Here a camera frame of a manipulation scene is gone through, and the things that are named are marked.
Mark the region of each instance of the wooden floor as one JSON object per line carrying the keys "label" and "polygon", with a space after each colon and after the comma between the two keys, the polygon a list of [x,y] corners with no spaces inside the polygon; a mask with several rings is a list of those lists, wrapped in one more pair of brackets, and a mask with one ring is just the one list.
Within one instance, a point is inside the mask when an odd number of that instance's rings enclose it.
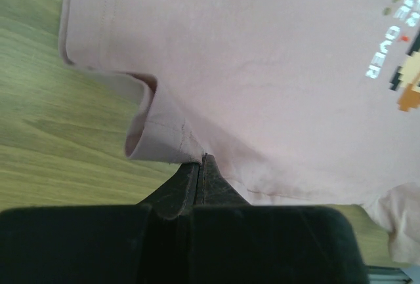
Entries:
{"label": "wooden floor", "polygon": [[[176,166],[128,161],[135,107],[57,53],[61,0],[0,0],[0,210],[136,203]],[[352,222],[366,264],[395,266],[387,235],[358,207]]]}

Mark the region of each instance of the black object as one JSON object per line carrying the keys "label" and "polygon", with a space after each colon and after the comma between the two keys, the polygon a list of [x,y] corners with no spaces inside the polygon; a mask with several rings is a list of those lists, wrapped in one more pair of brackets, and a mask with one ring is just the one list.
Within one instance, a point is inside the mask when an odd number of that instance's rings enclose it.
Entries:
{"label": "black object", "polygon": [[0,214],[0,283],[369,283],[352,228],[325,207],[252,207],[214,157],[138,205]]}

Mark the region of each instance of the pink t-shirt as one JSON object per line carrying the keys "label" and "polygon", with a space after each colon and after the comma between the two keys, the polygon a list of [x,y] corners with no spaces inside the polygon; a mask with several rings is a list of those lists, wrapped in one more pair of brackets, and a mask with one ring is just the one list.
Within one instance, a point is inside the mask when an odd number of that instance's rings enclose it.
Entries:
{"label": "pink t-shirt", "polygon": [[64,0],[60,52],[139,103],[129,158],[210,153],[253,204],[364,205],[420,264],[419,21],[420,0]]}

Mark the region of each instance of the printed graphic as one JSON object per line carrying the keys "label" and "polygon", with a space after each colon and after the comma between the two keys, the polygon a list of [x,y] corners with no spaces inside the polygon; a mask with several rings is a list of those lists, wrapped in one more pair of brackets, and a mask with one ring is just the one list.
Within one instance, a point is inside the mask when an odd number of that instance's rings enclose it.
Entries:
{"label": "printed graphic", "polygon": [[408,112],[420,106],[420,33],[407,52],[404,63],[390,80],[393,91],[404,89],[398,100],[400,110]]}

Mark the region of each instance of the fabric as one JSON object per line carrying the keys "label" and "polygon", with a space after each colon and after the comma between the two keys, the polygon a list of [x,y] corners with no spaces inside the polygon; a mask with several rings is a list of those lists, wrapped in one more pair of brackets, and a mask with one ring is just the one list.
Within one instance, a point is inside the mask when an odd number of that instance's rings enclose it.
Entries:
{"label": "fabric", "polygon": [[59,45],[139,103],[128,158],[210,153],[252,204],[377,204],[420,264],[419,19],[420,0],[63,0]]}

